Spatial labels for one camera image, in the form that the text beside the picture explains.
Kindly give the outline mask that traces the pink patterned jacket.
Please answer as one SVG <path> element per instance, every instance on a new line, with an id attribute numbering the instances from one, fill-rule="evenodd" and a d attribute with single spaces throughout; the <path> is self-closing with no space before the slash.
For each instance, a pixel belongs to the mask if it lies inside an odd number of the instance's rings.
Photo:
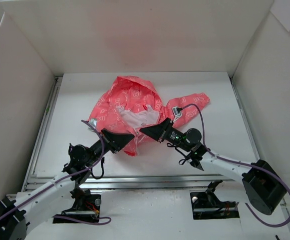
<path id="1" fill-rule="evenodd" d="M 141 127 L 159 124 L 166 118 L 174 120 L 172 107 L 181 107 L 182 116 L 173 125 L 179 128 L 191 121 L 209 102 L 210 98 L 202 92 L 172 98 L 163 104 L 150 81 L 137 76 L 118 76 L 96 103 L 88 121 L 97 119 L 98 131 L 107 129 L 114 133 L 133 134 L 134 139 L 123 151 L 134 157 L 140 144 L 151 141 L 139 131 Z"/>

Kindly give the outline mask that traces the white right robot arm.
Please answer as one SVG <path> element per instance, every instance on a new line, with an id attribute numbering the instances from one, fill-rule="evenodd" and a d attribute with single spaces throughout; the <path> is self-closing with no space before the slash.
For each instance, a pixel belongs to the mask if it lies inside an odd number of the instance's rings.
<path id="1" fill-rule="evenodd" d="M 186 151 L 184 160 L 192 167 L 223 175 L 240 183 L 244 188 L 244 202 L 250 203 L 257 211 L 271 215 L 287 193 L 277 173 L 264 160 L 256 163 L 225 161 L 223 156 L 211 154 L 202 143 L 202 135 L 196 128 L 185 133 L 173 127 L 166 118 L 160 124 L 142 127 L 140 132 L 157 142 L 167 141 L 170 147 Z"/>

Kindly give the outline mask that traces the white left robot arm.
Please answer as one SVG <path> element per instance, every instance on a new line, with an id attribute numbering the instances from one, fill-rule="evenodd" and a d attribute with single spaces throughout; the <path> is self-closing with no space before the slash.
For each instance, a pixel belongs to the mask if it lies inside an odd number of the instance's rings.
<path id="1" fill-rule="evenodd" d="M 117 153 L 134 139 L 133 134 L 113 133 L 106 129 L 97 135 L 99 140 L 91 147 L 70 145 L 70 161 L 53 179 L 15 200 L 5 197 L 0 201 L 0 240 L 23 240 L 58 213 L 84 206 L 85 197 L 80 185 L 88 179 L 90 170 L 107 152 Z"/>

